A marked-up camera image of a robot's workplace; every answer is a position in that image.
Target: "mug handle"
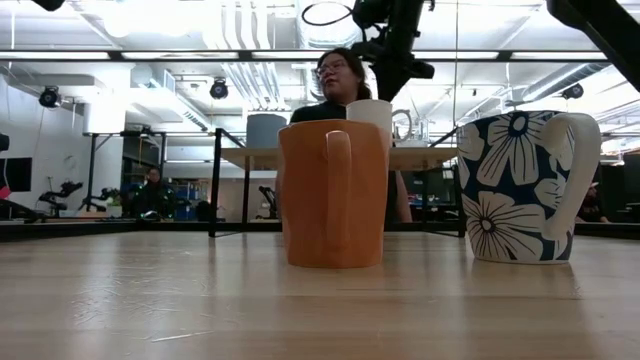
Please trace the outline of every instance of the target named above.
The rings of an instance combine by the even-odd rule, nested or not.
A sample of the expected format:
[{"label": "mug handle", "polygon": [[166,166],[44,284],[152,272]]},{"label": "mug handle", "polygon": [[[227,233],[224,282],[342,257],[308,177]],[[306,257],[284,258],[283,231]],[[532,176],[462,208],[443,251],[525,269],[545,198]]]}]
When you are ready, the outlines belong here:
[{"label": "mug handle", "polygon": [[571,172],[555,214],[543,226],[542,235],[547,239],[566,239],[600,162],[600,128],[586,114],[562,113],[551,118],[542,129],[544,147],[553,154],[564,145],[569,128],[575,138]]},{"label": "mug handle", "polygon": [[411,130],[413,130],[413,122],[411,121],[411,112],[409,110],[396,110],[396,111],[391,113],[391,119],[393,119],[393,117],[396,116],[397,114],[404,114],[407,117],[407,119],[409,119],[409,131],[407,131],[407,135],[402,139],[395,139],[394,140],[395,142],[400,143],[400,142],[403,142],[403,141],[407,141],[409,139],[409,136],[411,136]]},{"label": "mug handle", "polygon": [[327,243],[332,250],[348,246],[351,201],[351,139],[344,131],[327,138]]}]

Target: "black cable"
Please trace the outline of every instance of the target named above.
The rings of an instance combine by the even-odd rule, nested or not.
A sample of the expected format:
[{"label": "black cable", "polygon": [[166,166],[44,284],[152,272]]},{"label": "black cable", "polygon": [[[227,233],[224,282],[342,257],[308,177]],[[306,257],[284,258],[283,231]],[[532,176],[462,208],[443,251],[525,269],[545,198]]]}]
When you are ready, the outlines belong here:
[{"label": "black cable", "polygon": [[[340,6],[344,7],[345,9],[349,10],[349,12],[347,13],[347,15],[345,15],[345,16],[343,16],[343,17],[339,18],[339,19],[331,20],[331,21],[328,21],[328,22],[326,22],[326,23],[313,23],[313,22],[311,22],[311,21],[307,20],[307,19],[306,19],[306,17],[305,17],[305,15],[307,15],[307,12],[308,12],[309,10],[311,10],[314,6],[316,6],[316,5],[322,5],[322,4],[336,4],[336,5],[340,5]],[[339,23],[340,21],[342,21],[342,20],[344,20],[344,19],[348,18],[348,17],[349,17],[349,16],[351,16],[352,14],[353,14],[353,9],[352,9],[352,8],[350,8],[350,7],[348,7],[348,6],[347,6],[347,5],[345,5],[345,4],[341,4],[341,3],[339,3],[339,2],[335,2],[335,1],[323,1],[323,2],[319,2],[319,3],[311,4],[311,5],[307,6],[306,8],[304,8],[304,10],[302,10],[302,14],[300,15],[300,17],[302,18],[302,21],[304,21],[304,23],[305,23],[305,24],[307,24],[307,25],[311,25],[311,26],[329,26],[329,25],[333,25],[333,24]]]},{"label": "black cable", "polygon": [[[311,10],[314,6],[316,6],[316,5],[322,5],[322,4],[336,4],[336,5],[340,5],[340,6],[342,6],[343,8],[345,8],[345,9],[349,10],[349,12],[348,12],[346,15],[344,15],[343,17],[341,17],[341,18],[338,18],[338,19],[335,19],[335,20],[331,20],[331,21],[328,21],[328,22],[326,22],[326,23],[314,23],[314,22],[311,22],[311,21],[307,20],[307,18],[306,18],[307,12],[308,12],[309,10]],[[342,21],[342,20],[344,20],[344,19],[346,19],[346,18],[348,18],[349,16],[352,16],[352,15],[353,15],[353,9],[352,9],[352,8],[348,7],[348,6],[347,6],[347,5],[345,5],[345,4],[341,4],[341,3],[339,3],[339,2],[335,2],[335,1],[327,0],[327,1],[319,2],[319,3],[314,3],[314,4],[311,4],[311,5],[307,6],[306,8],[304,8],[304,10],[302,10],[302,14],[300,14],[300,18],[302,18],[302,21],[303,21],[305,24],[307,24],[307,25],[311,25],[311,26],[329,26],[329,25],[337,24],[337,23],[339,23],[340,21]],[[380,26],[378,26],[377,24],[373,24],[373,27],[374,27],[376,30],[378,30],[378,32],[383,32],[383,31],[385,30],[384,28],[381,28],[381,27],[380,27]],[[366,41],[367,41],[367,33],[366,33],[366,29],[364,29],[364,28],[360,27],[360,31],[362,32],[362,41],[363,41],[363,42],[366,42]]]}]

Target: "table surface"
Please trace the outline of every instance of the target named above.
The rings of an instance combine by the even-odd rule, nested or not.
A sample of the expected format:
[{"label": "table surface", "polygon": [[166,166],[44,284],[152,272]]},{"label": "table surface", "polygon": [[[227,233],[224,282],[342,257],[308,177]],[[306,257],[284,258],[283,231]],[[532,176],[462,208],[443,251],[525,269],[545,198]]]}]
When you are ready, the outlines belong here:
[{"label": "table surface", "polygon": [[384,262],[289,266],[280,235],[111,234],[0,244],[1,359],[640,358],[640,243],[571,265],[474,261],[387,234]]},{"label": "table surface", "polygon": [[[456,156],[457,148],[396,147],[389,152],[389,169],[418,171],[441,167]],[[278,149],[225,148],[222,158],[251,170],[276,170]]]}]

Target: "orange mug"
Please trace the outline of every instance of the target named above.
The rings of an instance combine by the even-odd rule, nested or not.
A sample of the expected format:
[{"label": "orange mug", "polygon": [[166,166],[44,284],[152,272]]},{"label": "orange mug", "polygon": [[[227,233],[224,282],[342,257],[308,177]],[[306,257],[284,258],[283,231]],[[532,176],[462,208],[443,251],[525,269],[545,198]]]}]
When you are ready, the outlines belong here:
[{"label": "orange mug", "polygon": [[357,268],[382,261],[389,135],[345,120],[278,133],[279,208],[291,265]]}]

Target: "white flower pattern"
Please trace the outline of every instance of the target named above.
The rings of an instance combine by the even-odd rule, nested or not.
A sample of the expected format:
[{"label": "white flower pattern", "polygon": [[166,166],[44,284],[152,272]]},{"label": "white flower pattern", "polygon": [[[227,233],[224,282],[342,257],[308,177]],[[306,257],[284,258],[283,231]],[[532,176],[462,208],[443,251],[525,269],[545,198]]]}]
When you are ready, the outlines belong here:
[{"label": "white flower pattern", "polygon": [[573,131],[571,131],[571,128],[569,128],[567,130],[566,139],[562,143],[562,146],[558,147],[557,149],[546,149],[552,158],[556,158],[558,160],[558,164],[560,164],[560,167],[564,171],[571,169],[575,142],[576,140],[574,138]]},{"label": "white flower pattern", "polygon": [[540,203],[544,206],[550,207],[553,210],[558,209],[562,195],[564,195],[564,189],[567,185],[567,180],[556,171],[558,161],[553,156],[549,157],[549,166],[556,175],[556,178],[542,179],[536,188],[533,190]]},{"label": "white flower pattern", "polygon": [[480,132],[474,124],[468,124],[458,129],[458,171],[460,174],[460,186],[464,189],[469,181],[469,167],[464,159],[478,161],[484,149],[484,140],[480,138]]},{"label": "white flower pattern", "polygon": [[476,203],[462,195],[467,233],[473,253],[498,261],[538,262],[542,241],[526,234],[538,233],[545,221],[539,205],[514,205],[504,194],[481,191]]},{"label": "white flower pattern", "polygon": [[497,186],[507,161],[516,185],[531,184],[538,180],[536,145],[541,145],[540,133],[545,124],[545,112],[505,114],[489,125],[487,143],[491,146],[478,169],[478,181]]}]

